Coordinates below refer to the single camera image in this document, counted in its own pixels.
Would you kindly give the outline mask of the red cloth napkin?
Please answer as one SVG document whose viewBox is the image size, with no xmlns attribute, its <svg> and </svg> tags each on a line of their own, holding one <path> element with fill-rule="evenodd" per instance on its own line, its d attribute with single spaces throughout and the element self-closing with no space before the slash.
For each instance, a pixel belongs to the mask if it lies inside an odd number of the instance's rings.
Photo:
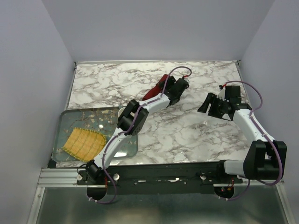
<svg viewBox="0 0 299 224">
<path fill-rule="evenodd" d="M 167 77 L 168 75 L 164 74 L 162 78 L 156 83 L 156 85 L 145 94 L 145 96 L 142 98 L 142 101 L 151 99 L 161 93 Z"/>
</svg>

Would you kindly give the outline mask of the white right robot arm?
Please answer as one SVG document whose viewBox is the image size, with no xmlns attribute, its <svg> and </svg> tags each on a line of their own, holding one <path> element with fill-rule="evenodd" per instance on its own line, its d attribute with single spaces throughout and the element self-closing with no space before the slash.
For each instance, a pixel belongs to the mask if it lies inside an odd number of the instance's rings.
<svg viewBox="0 0 299 224">
<path fill-rule="evenodd" d="M 227 115 L 250 143 L 244 160 L 220 161 L 220 168 L 215 171 L 217 181 L 225 183 L 232 175 L 237 175 L 265 185 L 275 185 L 282 179 L 287 145 L 269 135 L 255 119 L 250 105 L 242 103 L 240 86 L 223 85 L 218 95 L 209 93 L 198 112 L 218 119 Z"/>
</svg>

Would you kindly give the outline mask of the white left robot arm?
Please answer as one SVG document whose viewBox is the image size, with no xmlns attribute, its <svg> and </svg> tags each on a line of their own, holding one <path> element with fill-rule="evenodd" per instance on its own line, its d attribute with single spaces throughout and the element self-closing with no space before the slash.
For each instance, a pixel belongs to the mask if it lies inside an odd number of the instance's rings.
<svg viewBox="0 0 299 224">
<path fill-rule="evenodd" d="M 123 143 L 131 136 L 136 136 L 142 129 L 150 114 L 175 105 L 181 98 L 182 93 L 189 88 L 187 76 L 176 80 L 173 76 L 167 76 L 164 86 L 158 94 L 145 101 L 131 100 L 118 118 L 117 128 L 102 151 L 86 163 L 87 178 L 93 184 L 103 181 L 115 154 Z"/>
</svg>

